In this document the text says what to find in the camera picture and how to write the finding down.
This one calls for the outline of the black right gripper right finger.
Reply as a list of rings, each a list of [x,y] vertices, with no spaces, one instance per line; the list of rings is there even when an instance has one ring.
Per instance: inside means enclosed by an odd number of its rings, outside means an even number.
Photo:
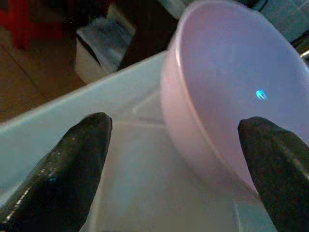
[[[239,141],[254,186],[279,232],[309,230],[309,147],[263,117],[243,119]]]

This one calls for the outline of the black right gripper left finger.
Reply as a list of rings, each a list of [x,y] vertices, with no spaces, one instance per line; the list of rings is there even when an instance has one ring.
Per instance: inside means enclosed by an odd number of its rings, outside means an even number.
[[[112,134],[103,112],[71,127],[0,209],[3,232],[78,232],[100,183]]]

